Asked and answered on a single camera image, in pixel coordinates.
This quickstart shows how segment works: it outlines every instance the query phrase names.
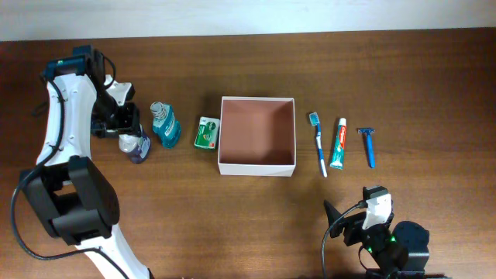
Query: cardboard box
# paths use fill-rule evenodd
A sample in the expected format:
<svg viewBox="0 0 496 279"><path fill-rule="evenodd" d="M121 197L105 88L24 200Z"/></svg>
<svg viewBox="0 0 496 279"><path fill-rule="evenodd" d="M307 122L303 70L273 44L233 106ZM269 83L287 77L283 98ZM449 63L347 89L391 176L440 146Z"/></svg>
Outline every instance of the cardboard box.
<svg viewBox="0 0 496 279"><path fill-rule="evenodd" d="M222 97L222 175L290 177L296 167L293 98Z"/></svg>

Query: wooden table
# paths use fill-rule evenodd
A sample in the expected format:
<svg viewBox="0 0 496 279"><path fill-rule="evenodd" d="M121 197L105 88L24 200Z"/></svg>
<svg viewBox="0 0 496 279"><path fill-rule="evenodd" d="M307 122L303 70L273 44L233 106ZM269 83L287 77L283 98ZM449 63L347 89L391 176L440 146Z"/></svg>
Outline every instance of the wooden table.
<svg viewBox="0 0 496 279"><path fill-rule="evenodd" d="M43 144L47 116L29 114L47 98L38 73L85 43L115 62L118 81L134 83L148 133L159 100L183 127L172 150L154 137L141 165L116 139L91 139L93 161L119 196L122 231L156 278L319 278L322 201L342 211L375 184L392 193L393 226L412 220L430 231L429 273L496 274L496 29L463 29L0 43L2 277L100 278L84 256L30 258L8 221L19 171ZM223 177L217 153L193 148L199 116L219 117L223 95L295 99L293 177ZM328 169L327 179L311 111L327 157L336 118L348 119L344 170ZM376 129L376 169L361 126ZM45 233L23 196L17 216L35 251L73 249ZM363 273L357 250L342 237L328 241L329 273Z"/></svg>

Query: white backdrop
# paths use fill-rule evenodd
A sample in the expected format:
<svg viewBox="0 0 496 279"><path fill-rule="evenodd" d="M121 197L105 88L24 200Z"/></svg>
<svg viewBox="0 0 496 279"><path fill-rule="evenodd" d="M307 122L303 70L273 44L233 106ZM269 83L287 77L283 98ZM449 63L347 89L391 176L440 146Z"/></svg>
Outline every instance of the white backdrop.
<svg viewBox="0 0 496 279"><path fill-rule="evenodd" d="M496 0L0 0L0 40L496 26Z"/></svg>

